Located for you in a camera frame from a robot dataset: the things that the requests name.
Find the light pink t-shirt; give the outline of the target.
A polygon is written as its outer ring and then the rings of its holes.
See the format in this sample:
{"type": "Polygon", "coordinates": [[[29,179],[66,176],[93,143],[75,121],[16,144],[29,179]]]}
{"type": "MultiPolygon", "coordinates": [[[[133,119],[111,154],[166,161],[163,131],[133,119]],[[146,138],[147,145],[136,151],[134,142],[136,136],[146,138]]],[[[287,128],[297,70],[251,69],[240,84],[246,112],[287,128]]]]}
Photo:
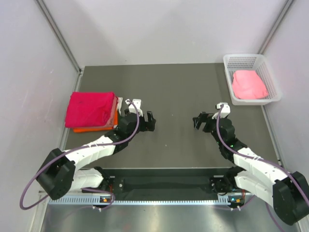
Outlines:
{"type": "Polygon", "coordinates": [[[255,71],[235,71],[232,89],[236,98],[242,100],[263,99],[268,96],[268,90],[264,82],[255,71]]]}

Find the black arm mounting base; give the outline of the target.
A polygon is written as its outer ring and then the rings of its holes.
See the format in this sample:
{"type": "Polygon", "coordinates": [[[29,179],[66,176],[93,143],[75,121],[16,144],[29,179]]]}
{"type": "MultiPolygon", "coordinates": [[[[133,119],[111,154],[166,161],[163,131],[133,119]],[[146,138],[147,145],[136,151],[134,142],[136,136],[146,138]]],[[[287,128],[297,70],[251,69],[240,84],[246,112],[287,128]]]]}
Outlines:
{"type": "Polygon", "coordinates": [[[128,168],[103,169],[107,186],[83,192],[107,191],[119,201],[214,200],[218,195],[239,193],[232,184],[237,168],[128,168]]]}

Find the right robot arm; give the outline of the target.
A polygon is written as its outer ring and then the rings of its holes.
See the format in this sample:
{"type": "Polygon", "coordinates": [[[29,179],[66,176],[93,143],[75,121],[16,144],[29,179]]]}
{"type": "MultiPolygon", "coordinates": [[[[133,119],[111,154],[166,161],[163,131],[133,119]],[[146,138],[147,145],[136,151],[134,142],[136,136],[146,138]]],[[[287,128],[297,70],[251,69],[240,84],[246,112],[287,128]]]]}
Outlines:
{"type": "Polygon", "coordinates": [[[230,191],[249,191],[271,206],[287,225],[309,215],[309,185],[304,175],[290,173],[256,155],[236,137],[227,117],[202,112],[193,118],[193,123],[197,130],[204,123],[203,132],[214,137],[221,155],[234,164],[225,174],[225,185],[230,191]]]}

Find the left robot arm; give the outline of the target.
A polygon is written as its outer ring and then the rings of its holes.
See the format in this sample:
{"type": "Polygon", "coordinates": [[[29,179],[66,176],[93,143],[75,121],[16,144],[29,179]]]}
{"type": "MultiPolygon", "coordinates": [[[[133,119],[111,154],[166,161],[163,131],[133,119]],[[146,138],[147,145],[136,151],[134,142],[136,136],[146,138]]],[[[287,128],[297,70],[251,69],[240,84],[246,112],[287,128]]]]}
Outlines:
{"type": "Polygon", "coordinates": [[[154,131],[155,123],[151,111],[147,112],[147,116],[126,112],[115,129],[97,140],[67,151],[53,149],[41,165],[36,180],[52,200],[78,189],[106,191],[110,177],[103,169],[95,167],[86,170],[84,167],[124,150],[137,133],[154,131]]]}

